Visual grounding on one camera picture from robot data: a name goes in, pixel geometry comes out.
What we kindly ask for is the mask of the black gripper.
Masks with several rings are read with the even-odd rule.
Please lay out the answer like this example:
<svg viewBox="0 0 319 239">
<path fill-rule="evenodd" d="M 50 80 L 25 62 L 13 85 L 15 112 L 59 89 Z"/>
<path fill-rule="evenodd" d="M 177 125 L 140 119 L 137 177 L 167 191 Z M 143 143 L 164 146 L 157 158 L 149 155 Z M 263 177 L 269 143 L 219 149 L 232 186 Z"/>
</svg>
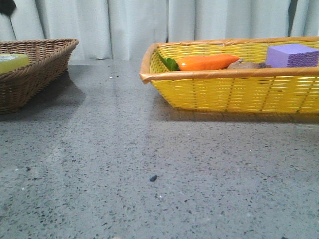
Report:
<svg viewBox="0 0 319 239">
<path fill-rule="evenodd" d="M 16 10 L 14 0 L 0 0 L 0 13 L 4 15 L 12 15 Z"/>
</svg>

